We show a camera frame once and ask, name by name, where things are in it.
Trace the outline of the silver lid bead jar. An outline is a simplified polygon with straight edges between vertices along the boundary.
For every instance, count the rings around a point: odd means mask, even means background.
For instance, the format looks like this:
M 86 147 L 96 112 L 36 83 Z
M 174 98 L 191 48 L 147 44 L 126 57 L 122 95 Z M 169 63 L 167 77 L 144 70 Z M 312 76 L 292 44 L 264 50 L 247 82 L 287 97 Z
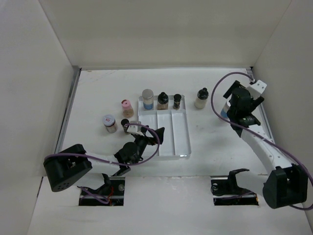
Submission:
M 221 109 L 221 112 L 220 112 L 221 117 L 228 119 L 227 112 L 228 112 L 229 108 L 230 108 L 230 102 L 227 100 L 225 102 L 223 108 Z
M 154 93 L 150 89 L 145 89 L 142 92 L 143 107 L 145 110 L 152 110 L 154 108 Z

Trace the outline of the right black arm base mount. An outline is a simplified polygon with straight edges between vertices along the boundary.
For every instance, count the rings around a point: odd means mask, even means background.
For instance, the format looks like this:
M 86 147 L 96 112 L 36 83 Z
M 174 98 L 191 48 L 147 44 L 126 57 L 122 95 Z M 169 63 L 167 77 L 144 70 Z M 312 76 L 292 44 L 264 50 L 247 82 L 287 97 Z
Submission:
M 211 177 L 211 193 L 215 206 L 258 206 L 257 194 L 241 188 L 237 184 L 236 175 L 249 172 L 246 168 L 232 170 L 227 176 Z

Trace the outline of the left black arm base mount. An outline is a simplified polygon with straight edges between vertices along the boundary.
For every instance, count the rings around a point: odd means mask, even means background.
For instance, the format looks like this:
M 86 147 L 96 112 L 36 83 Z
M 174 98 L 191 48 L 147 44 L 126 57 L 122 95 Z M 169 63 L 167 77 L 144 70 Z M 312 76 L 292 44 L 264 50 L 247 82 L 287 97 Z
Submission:
M 79 206 L 123 206 L 125 193 L 125 178 L 112 178 L 102 174 L 100 186 L 79 187 Z

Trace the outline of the small black cap spice bottle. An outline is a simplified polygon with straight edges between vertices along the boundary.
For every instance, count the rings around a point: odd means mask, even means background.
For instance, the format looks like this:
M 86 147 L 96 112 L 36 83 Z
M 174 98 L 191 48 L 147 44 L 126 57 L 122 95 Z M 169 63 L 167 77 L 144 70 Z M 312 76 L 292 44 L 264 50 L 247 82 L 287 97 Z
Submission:
M 181 102 L 181 95 L 180 94 L 175 94 L 173 96 L 174 102 L 173 102 L 173 109 L 178 110 L 180 108 L 180 102 Z

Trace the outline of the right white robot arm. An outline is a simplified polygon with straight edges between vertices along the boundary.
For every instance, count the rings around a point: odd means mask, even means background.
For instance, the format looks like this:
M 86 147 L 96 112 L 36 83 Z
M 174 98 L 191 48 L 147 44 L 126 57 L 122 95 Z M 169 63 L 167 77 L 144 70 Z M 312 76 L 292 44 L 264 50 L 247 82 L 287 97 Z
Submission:
M 265 87 L 263 82 L 245 87 L 235 81 L 223 97 L 230 104 L 226 114 L 231 128 L 253 150 L 268 173 L 266 180 L 254 176 L 250 185 L 259 189 L 266 203 L 276 209 L 307 200 L 308 176 L 301 166 L 292 163 L 273 146 L 252 113 L 264 101 Z

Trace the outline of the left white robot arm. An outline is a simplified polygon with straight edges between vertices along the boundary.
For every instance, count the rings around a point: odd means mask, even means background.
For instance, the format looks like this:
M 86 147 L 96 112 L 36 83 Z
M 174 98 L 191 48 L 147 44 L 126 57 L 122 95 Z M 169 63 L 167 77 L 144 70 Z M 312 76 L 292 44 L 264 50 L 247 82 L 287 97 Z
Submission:
M 43 166 L 53 192 L 60 192 L 74 185 L 84 175 L 104 163 L 117 167 L 114 176 L 122 176 L 131 166 L 141 165 L 153 158 L 164 141 L 165 128 L 156 130 L 140 123 L 127 123 L 123 126 L 134 137 L 111 156 L 95 157 L 88 155 L 81 144 L 45 157 Z

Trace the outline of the white red lid jar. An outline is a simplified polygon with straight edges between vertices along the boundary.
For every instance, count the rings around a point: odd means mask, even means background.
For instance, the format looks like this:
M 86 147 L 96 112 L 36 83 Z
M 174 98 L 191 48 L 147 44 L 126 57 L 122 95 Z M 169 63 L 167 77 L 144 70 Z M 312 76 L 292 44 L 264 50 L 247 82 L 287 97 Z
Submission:
M 113 115 L 104 115 L 102 122 L 109 133 L 114 133 L 117 131 L 116 120 Z

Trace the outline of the black cap brown chunk bottle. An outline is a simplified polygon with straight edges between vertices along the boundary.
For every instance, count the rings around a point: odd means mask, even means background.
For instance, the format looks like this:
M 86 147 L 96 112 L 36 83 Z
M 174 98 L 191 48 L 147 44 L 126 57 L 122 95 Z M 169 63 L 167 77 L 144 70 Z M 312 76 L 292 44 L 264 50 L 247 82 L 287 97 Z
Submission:
M 157 109 L 167 110 L 168 109 L 169 98 L 165 92 L 161 92 L 157 97 Z

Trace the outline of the pink lid spice bottle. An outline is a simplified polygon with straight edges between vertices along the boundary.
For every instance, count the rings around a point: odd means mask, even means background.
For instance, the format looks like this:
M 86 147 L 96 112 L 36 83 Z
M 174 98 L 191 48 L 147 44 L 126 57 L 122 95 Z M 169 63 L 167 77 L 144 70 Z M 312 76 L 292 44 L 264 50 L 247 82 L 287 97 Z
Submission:
M 125 118 L 131 118 L 134 115 L 134 110 L 129 100 L 124 99 L 121 101 L 123 116 Z

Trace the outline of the small black cap pepper bottle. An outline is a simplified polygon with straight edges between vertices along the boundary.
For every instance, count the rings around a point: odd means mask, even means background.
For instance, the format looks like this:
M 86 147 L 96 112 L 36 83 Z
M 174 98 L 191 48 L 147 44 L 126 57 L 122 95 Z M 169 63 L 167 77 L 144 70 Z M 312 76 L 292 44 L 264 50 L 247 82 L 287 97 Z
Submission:
M 126 118 L 121 120 L 121 125 L 122 125 L 123 131 L 125 134 L 128 134 L 128 126 L 127 126 L 128 123 L 130 123 L 130 122 Z

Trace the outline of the black cap white powder bottle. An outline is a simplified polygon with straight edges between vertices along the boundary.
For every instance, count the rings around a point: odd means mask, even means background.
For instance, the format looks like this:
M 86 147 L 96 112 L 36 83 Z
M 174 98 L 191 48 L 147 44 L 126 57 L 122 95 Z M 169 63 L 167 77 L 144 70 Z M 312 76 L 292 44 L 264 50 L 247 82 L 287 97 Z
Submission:
M 198 109 L 203 109 L 206 106 L 209 97 L 209 92 L 207 88 L 202 88 L 198 91 L 194 105 Z

